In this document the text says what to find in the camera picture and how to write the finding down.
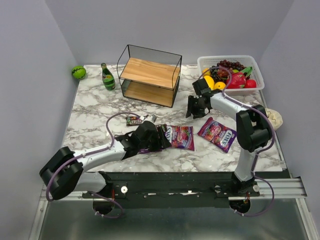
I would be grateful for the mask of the purple Fox's candy bag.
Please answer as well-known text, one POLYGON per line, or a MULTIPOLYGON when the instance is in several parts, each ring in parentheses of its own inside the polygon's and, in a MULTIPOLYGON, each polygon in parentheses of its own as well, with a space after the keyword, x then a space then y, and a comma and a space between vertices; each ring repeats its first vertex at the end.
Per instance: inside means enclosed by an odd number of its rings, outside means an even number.
POLYGON ((172 148, 195 150, 194 128, 192 126, 162 126, 166 139, 170 142, 172 148))
POLYGON ((211 142, 223 152, 228 153, 237 132, 209 117, 197 133, 198 136, 211 142))

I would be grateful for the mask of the purple m&m's bag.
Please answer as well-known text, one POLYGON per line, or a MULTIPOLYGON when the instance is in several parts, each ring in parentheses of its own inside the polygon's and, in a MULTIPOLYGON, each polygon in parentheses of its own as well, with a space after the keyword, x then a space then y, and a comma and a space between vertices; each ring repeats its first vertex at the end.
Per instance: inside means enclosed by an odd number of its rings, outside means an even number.
POLYGON ((127 127, 138 126, 143 122, 138 116, 127 116, 125 119, 127 127))

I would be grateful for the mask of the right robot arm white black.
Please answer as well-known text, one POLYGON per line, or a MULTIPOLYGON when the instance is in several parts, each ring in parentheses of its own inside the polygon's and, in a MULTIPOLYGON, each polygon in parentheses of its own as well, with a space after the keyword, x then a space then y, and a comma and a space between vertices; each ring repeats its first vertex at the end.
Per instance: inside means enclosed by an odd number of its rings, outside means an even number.
POLYGON ((254 182, 259 153, 268 149, 268 141, 275 141, 275 131, 265 108, 262 105, 246 105, 226 95, 223 90, 212 90, 204 78, 196 80, 192 86, 196 96, 188 97, 186 118, 203 118, 215 109, 235 120, 241 150, 230 187, 233 194, 247 190, 254 182))

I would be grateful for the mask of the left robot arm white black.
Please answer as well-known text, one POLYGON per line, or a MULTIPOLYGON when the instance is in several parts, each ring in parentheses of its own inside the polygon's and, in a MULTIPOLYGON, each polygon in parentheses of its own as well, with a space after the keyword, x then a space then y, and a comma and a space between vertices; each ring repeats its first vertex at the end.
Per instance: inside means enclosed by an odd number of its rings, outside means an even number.
POLYGON ((166 138, 167 125, 143 121, 136 130, 112 137, 111 143, 84 150, 79 154, 69 147, 60 148, 40 170, 46 185, 48 201, 60 200, 74 191, 100 192, 106 178, 91 169, 110 162, 119 162, 140 152, 159 152, 171 147, 166 138))

